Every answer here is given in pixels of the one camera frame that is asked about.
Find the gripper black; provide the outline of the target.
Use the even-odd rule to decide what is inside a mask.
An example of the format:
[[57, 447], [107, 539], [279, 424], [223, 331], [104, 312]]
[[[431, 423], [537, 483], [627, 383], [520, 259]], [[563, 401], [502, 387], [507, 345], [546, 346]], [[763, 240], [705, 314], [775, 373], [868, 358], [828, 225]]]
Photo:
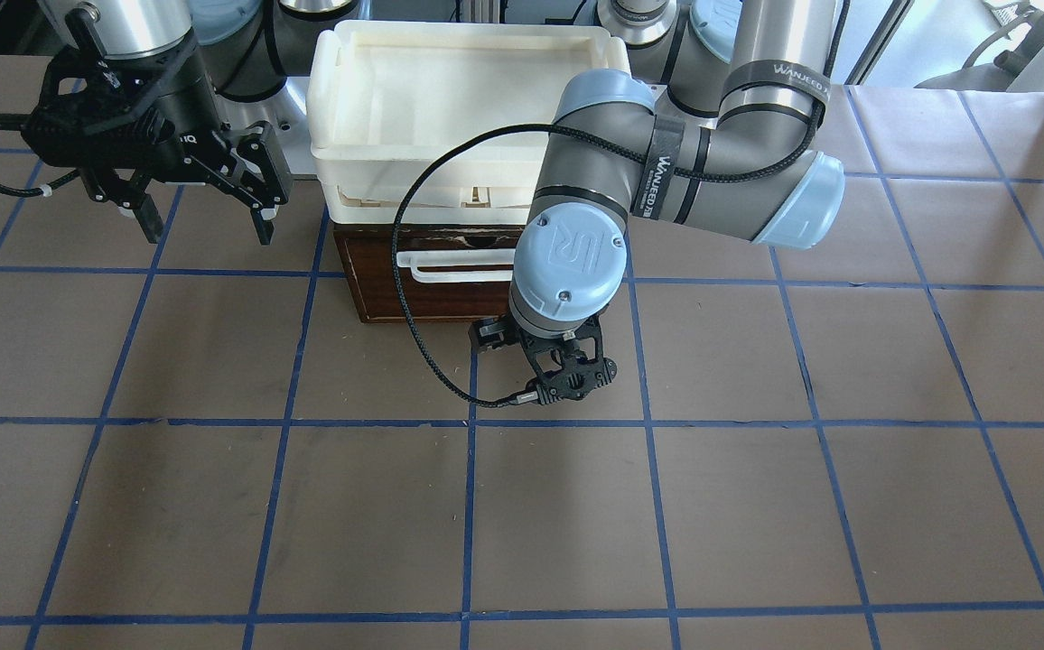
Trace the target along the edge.
[[518, 330], [518, 342], [535, 377], [518, 392], [520, 404], [580, 402], [617, 377], [617, 363], [606, 357], [600, 317], [591, 316], [568, 339], [547, 339]]
[[258, 242], [269, 246], [272, 219], [294, 187], [279, 137], [270, 122], [220, 127], [195, 33], [152, 54], [110, 59], [99, 37], [84, 32], [49, 62], [22, 136], [50, 166], [135, 170], [117, 202], [150, 244], [164, 228], [147, 192], [155, 177], [228, 194], [250, 209]]

